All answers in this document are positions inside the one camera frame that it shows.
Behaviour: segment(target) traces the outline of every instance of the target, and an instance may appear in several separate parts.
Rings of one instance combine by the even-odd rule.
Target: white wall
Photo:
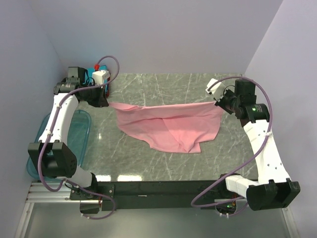
[[[282,0],[29,0],[63,66],[245,72]]]
[[[24,0],[0,7],[0,233],[14,236],[31,178],[27,147],[64,76],[57,54]]]
[[[246,71],[272,100],[280,156],[301,185],[291,208],[302,238],[317,231],[316,22],[316,0],[284,0]]]

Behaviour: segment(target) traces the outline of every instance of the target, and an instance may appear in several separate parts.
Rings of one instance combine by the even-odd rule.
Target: blue container
[[[38,142],[40,136],[45,130],[45,127],[49,121],[50,114],[48,114],[42,121],[39,132],[36,136],[35,142]],[[74,112],[73,118],[70,123],[68,137],[67,137],[67,146],[74,153],[77,158],[77,165],[81,166],[84,161],[89,131],[91,125],[90,115],[83,110],[77,110]],[[35,179],[40,179],[37,170],[35,169],[31,158],[29,157],[26,169],[30,176]],[[59,181],[59,179],[47,178],[45,181]]]

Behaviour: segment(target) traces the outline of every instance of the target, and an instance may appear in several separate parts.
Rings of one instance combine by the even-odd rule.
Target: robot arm
[[[108,102],[106,100],[105,90],[104,88],[94,88],[81,91],[69,96],[63,105],[59,105],[67,93],[77,88],[88,86],[87,80],[85,80],[85,74],[88,73],[84,68],[68,68],[68,77],[63,79],[54,88],[54,103],[48,124],[40,136],[38,143],[29,144],[28,152],[35,168],[37,168],[39,153],[43,142],[47,138],[47,133],[51,133],[52,136],[48,142],[42,162],[43,175],[51,178],[67,179],[81,187],[91,188],[93,190],[93,187],[95,187],[97,183],[96,177],[94,174],[77,166],[76,156],[67,147],[67,135],[71,119],[79,101],[87,101],[89,105],[94,107],[107,107]],[[109,76],[109,72],[105,70],[94,72],[93,79],[95,85],[103,84]],[[60,107],[60,111],[54,130],[50,132],[57,107]]]
[[[239,79],[235,82],[235,92],[225,87],[221,82],[211,90],[216,83],[212,79],[206,92],[212,94],[216,106],[228,113],[235,113],[246,132],[256,153],[265,137],[268,140],[264,149],[256,157],[258,181],[232,175],[225,179],[226,188],[247,198],[252,210],[286,207],[300,192],[298,182],[292,182],[279,156],[274,137],[268,129],[269,113],[266,105],[256,104],[255,84]]]

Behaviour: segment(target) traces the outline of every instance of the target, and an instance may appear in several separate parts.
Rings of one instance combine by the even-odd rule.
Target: pink cloth
[[[199,142],[214,140],[223,110],[214,102],[155,107],[109,103],[117,125],[151,148],[170,153],[200,153]]]

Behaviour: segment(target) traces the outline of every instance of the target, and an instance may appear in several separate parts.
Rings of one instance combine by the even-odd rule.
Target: gray marble table
[[[140,106],[213,101],[205,93],[207,83],[229,75],[234,74],[120,74],[111,84],[108,100]],[[92,118],[82,167],[99,181],[218,179],[253,155],[239,120],[225,112],[218,135],[214,141],[201,143],[201,153],[172,154],[150,149],[146,142],[120,131],[113,108],[93,108],[81,102],[78,109]],[[239,173],[256,179],[255,161]]]

